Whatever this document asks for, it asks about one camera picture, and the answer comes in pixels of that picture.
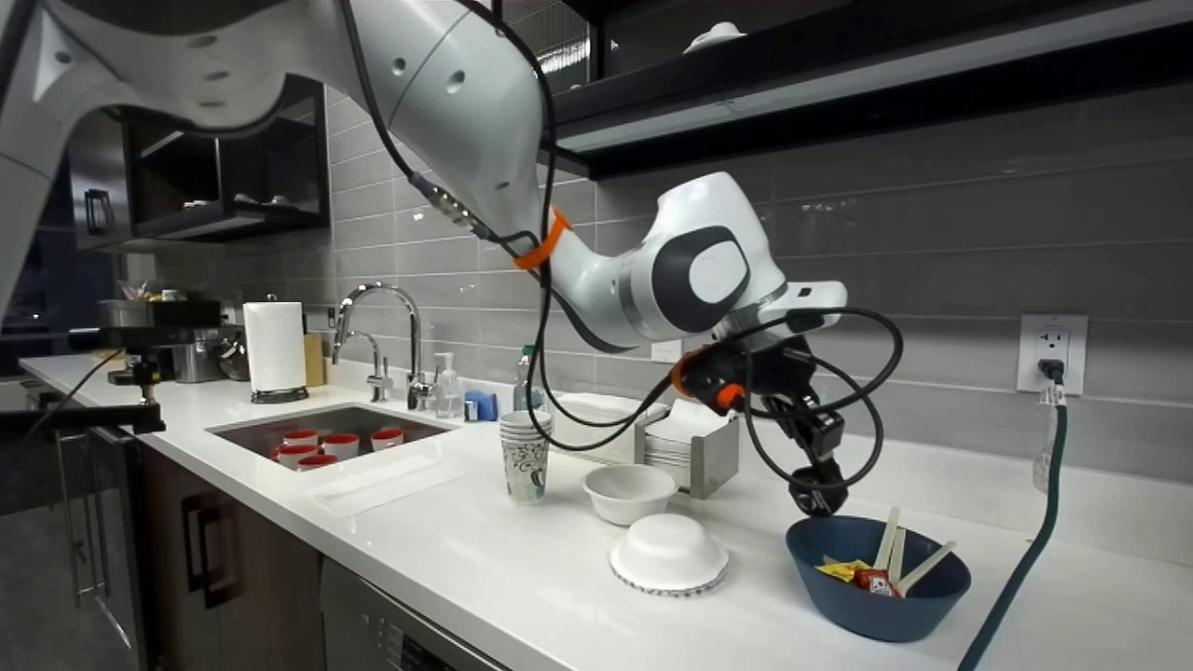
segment bottle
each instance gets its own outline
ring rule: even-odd
[[[521,354],[517,354],[516,410],[524,410],[524,397],[529,397],[529,406],[539,406],[539,391],[529,387],[529,363],[534,363],[534,342],[524,342]]]
[[[464,384],[459,371],[452,368],[452,351],[437,354],[437,375],[431,375],[431,414],[437,417],[464,417]]]

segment white bowl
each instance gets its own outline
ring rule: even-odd
[[[667,511],[674,479],[656,465],[605,465],[584,478],[598,518],[630,525],[646,515]]]
[[[621,580],[646,594],[701,594],[732,564],[708,528],[687,515],[636,518],[608,560]]]

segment paper towel roll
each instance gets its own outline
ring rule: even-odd
[[[302,301],[246,301],[246,348],[256,404],[307,397]]]

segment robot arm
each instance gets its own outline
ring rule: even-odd
[[[546,88],[524,50],[471,0],[22,7],[14,4],[9,23],[27,25],[9,25],[0,50],[14,52],[0,108],[0,201],[14,233],[0,253],[4,301],[65,143],[87,110],[138,105],[231,130],[266,119],[286,74],[318,77],[369,108],[410,181],[456,223],[503,238],[516,253],[529,253],[539,233]],[[605,257],[561,227],[547,257],[556,297],[599,351],[845,304],[844,283],[792,283],[780,273],[756,211],[725,171],[667,191],[636,248]],[[756,329],[735,351],[769,363],[793,333],[830,319],[819,312],[799,329]],[[727,368],[703,358],[687,365],[690,391],[715,410],[742,410],[742,397],[701,391],[732,384]],[[802,395],[804,375],[771,384],[793,384],[792,395]]]

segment faucet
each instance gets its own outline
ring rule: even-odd
[[[394,294],[406,312],[410,312],[410,371],[406,371],[406,406],[410,410],[425,410],[428,404],[428,384],[425,384],[425,371],[421,371],[421,312],[416,312],[416,301],[410,289],[394,288],[394,283],[359,283],[349,288],[336,310],[329,310],[329,348],[331,348],[331,365],[341,363],[341,348],[355,335],[349,333],[349,310],[367,297],[367,294],[378,294],[378,289],[389,289]],[[374,348],[374,375],[369,375],[369,387],[374,387],[374,404],[383,404],[389,397],[389,358],[380,358],[380,348],[378,338],[369,335],[369,348]]]

